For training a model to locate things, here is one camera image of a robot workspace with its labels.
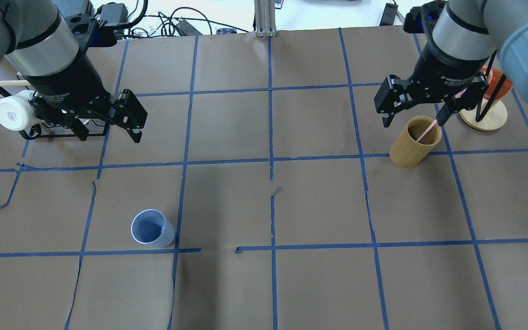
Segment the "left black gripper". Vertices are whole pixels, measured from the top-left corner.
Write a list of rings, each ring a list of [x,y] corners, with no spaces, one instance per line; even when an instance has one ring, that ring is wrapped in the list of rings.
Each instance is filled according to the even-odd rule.
[[[126,130],[134,143],[141,141],[148,117],[144,106],[128,88],[113,96],[107,92],[89,59],[75,59],[50,75],[30,75],[28,82],[36,91],[29,103],[46,124],[61,125],[86,141],[89,129],[76,116],[99,119]]]

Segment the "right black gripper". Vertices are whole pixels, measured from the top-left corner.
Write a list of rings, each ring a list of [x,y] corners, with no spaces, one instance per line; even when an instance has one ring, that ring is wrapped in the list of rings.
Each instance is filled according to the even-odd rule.
[[[473,110],[489,88],[481,72],[488,58],[465,60],[453,58],[435,44],[426,44],[407,79],[387,76],[374,97],[376,112],[383,126],[390,127],[400,111],[423,103],[444,103],[438,111],[438,125],[444,125],[461,110]]]

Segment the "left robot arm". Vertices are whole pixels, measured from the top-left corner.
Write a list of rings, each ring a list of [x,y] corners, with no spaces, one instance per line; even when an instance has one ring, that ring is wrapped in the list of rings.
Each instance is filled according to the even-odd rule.
[[[63,16],[51,0],[0,0],[0,63],[6,59],[32,91],[0,100],[0,124],[26,140],[42,138],[42,124],[61,126],[85,141],[85,121],[126,130],[140,142],[147,112],[134,92],[110,94],[86,55],[90,47],[116,44],[115,31],[128,23],[108,23],[78,13]]]

